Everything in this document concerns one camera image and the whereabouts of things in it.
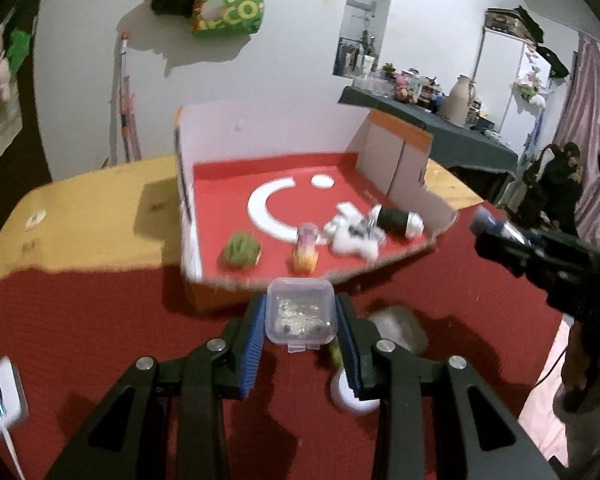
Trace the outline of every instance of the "pink curtain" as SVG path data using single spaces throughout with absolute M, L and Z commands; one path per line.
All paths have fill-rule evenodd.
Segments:
M 584 165 L 582 197 L 576 206 L 580 238 L 600 245 L 600 51 L 596 41 L 580 33 L 578 62 L 569 99 L 555 133 L 555 143 L 573 141 Z

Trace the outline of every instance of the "yellow table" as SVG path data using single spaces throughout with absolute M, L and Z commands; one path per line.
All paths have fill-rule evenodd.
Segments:
M 162 156 L 85 173 L 31 191 L 0 231 L 0 278 L 31 267 L 125 270 L 180 263 L 175 159 Z M 482 202 L 429 161 L 427 187 L 461 209 Z M 27 219 L 45 211 L 27 228 Z

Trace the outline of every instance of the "black and white toy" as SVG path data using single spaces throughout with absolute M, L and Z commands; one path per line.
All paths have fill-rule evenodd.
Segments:
M 424 222 L 417 213 L 378 204 L 371 209 L 368 218 L 383 231 L 407 240 L 413 240 L 424 232 Z

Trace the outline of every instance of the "white cable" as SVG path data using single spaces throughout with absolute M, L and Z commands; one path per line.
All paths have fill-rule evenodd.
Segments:
M 16 469 L 18 470 L 18 476 L 20 476 L 20 480 L 24 479 L 24 474 L 22 473 L 22 468 L 20 467 L 20 462 L 18 462 L 18 456 L 16 455 L 16 449 L 13 447 L 13 440 L 11 440 L 11 435 L 9 434 L 9 430 L 4 428 L 2 430 L 2 436 L 4 437 L 4 441 L 7 443 L 7 448 L 9 448 L 9 453 L 11 458 L 13 458 L 13 463 L 16 465 Z

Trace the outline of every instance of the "green plush toy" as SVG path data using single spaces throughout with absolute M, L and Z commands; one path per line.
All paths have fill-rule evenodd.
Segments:
M 9 61 L 9 70 L 11 75 L 15 76 L 22 66 L 22 62 L 29 55 L 29 44 L 31 35 L 22 30 L 14 30 L 11 33 L 11 44 L 5 54 Z
M 338 343 L 338 339 L 334 339 L 329 343 L 329 353 L 331 354 L 331 363 L 340 369 L 344 366 L 344 361 L 342 359 L 342 352 L 340 351 L 340 344 Z
M 246 269 L 258 262 L 260 244 L 249 233 L 237 231 L 231 236 L 222 256 L 231 267 Z

